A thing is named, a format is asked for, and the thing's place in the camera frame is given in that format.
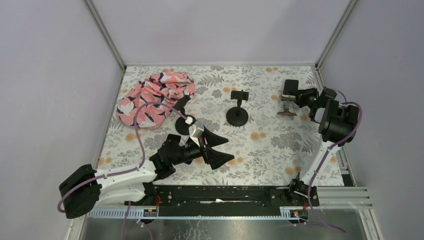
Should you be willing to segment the phone with beige case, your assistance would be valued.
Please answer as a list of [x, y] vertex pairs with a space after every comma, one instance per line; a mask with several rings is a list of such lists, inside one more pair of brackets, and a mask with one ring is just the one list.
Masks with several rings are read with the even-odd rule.
[[299, 81], [296, 79], [286, 79], [283, 84], [281, 96], [283, 98], [295, 99], [298, 95]]

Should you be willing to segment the wooden base phone stand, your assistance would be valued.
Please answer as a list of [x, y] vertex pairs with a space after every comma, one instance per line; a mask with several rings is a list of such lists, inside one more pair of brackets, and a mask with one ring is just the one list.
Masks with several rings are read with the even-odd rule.
[[282, 101], [282, 110], [277, 112], [277, 115], [288, 116], [288, 117], [296, 116], [297, 114], [295, 112], [290, 111], [290, 103], [291, 103], [291, 101], [289, 99], [283, 100]]

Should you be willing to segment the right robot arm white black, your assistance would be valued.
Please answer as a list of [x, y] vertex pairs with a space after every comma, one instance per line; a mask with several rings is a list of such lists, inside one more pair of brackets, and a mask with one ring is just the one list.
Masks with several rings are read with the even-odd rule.
[[299, 81], [295, 79], [284, 81], [281, 95], [288, 103], [293, 102], [299, 108], [308, 107], [310, 120], [319, 125], [319, 139], [311, 160], [290, 181], [286, 193], [286, 199], [291, 205], [312, 206], [312, 201], [318, 198], [317, 183], [321, 171], [342, 146], [351, 142], [355, 136], [360, 109], [348, 103], [340, 104], [336, 100], [337, 92], [330, 88], [324, 87], [322, 91], [317, 88], [299, 89]]

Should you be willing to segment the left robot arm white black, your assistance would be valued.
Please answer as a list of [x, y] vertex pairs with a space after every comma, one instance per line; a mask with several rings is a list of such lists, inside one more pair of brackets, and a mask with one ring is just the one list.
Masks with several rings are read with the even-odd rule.
[[57, 209], [67, 219], [81, 217], [94, 207], [123, 202], [140, 202], [144, 206], [155, 200], [155, 181], [164, 180], [176, 172], [175, 166], [191, 164], [202, 158], [212, 170], [234, 159], [234, 155], [214, 150], [228, 139], [196, 129], [183, 145], [181, 136], [168, 134], [157, 152], [140, 164], [112, 169], [94, 169], [90, 164], [79, 167], [59, 185], [61, 199]]

